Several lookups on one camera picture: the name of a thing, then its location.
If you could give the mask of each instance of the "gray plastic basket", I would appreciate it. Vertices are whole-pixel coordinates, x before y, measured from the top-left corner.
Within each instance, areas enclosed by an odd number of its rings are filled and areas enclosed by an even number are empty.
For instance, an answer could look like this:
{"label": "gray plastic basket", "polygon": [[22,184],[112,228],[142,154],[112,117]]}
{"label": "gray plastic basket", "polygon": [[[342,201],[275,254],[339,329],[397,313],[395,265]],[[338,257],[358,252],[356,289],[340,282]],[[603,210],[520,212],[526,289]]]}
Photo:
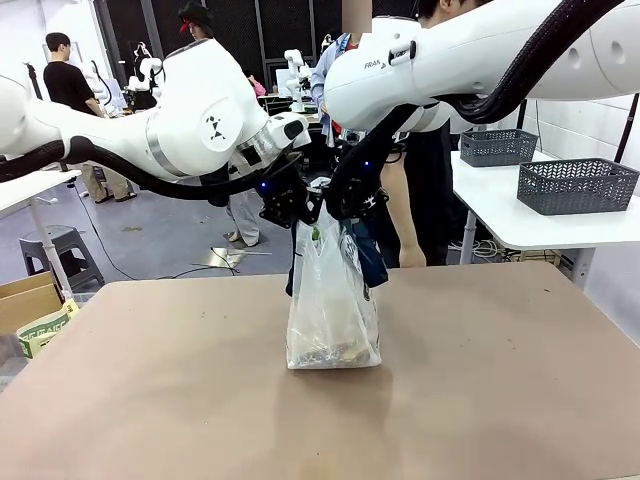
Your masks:
{"label": "gray plastic basket", "polygon": [[488,130],[461,136],[460,158],[472,167],[505,167],[533,160],[538,137],[523,130]]}
{"label": "gray plastic basket", "polygon": [[639,175],[601,158],[523,163],[518,200],[542,215],[620,212]]}

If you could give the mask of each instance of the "stool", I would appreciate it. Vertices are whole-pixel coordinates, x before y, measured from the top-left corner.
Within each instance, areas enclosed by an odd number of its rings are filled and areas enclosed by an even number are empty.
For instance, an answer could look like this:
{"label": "stool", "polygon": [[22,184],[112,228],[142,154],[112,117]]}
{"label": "stool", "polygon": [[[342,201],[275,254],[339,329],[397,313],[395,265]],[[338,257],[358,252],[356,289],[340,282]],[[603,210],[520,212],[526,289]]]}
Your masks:
{"label": "stool", "polygon": [[[75,228],[64,225],[50,225],[46,227],[47,234],[51,238],[51,243],[56,248],[60,257],[62,268],[69,278],[72,289],[80,287],[91,280],[97,280],[100,285],[104,285],[104,277],[94,261],[89,249],[82,240],[82,237]],[[20,248],[24,264],[29,276],[49,270],[49,259],[42,246],[42,241],[38,238],[37,232],[32,232],[25,238],[20,239]],[[77,249],[83,258],[77,258],[73,254],[73,249]],[[42,269],[36,270],[33,259],[37,258],[42,263]]]}

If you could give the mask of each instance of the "translucent plastic bag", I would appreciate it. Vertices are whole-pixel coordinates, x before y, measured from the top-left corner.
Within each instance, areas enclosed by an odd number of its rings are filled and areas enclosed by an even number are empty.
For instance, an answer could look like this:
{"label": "translucent plastic bag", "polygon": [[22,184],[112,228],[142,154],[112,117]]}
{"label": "translucent plastic bag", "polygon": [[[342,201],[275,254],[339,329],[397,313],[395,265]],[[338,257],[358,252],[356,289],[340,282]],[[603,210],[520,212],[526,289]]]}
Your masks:
{"label": "translucent plastic bag", "polygon": [[288,367],[380,365],[376,306],[351,235],[323,206],[315,226],[298,224],[296,243]]}

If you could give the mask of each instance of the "metal table leg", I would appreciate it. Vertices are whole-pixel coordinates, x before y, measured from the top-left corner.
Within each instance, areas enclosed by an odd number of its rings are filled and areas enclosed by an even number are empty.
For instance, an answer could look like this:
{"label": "metal table leg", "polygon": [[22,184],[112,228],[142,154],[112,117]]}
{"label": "metal table leg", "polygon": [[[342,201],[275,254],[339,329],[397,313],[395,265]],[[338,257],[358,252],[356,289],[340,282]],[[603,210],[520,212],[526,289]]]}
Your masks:
{"label": "metal table leg", "polygon": [[73,298],[71,285],[69,285],[67,274],[64,273],[62,263],[60,263],[60,258],[58,257],[58,253],[56,252],[56,247],[54,247],[53,243],[51,243],[51,239],[47,234],[44,223],[42,223],[38,201],[34,197],[31,197],[29,199],[29,205],[31,206],[31,208],[29,209],[31,210],[31,216],[33,216],[33,221],[35,222],[38,233],[40,234],[40,238],[42,239],[42,246],[44,247],[44,251],[47,254],[47,258],[51,262],[53,271],[56,273],[58,281],[60,282],[60,286],[62,287],[62,295],[66,300],[71,300]]}
{"label": "metal table leg", "polygon": [[595,253],[595,248],[583,248],[578,250],[578,257],[576,258],[576,263],[573,265],[573,272],[571,272],[571,281],[573,281],[573,283],[582,290],[584,290],[587,285],[587,278],[589,276],[591,262],[593,262],[593,256]]}
{"label": "metal table leg", "polygon": [[464,239],[462,241],[462,251],[460,252],[460,265],[471,263],[473,254],[473,243],[476,239],[476,215],[471,210],[467,215],[467,225],[464,227]]}

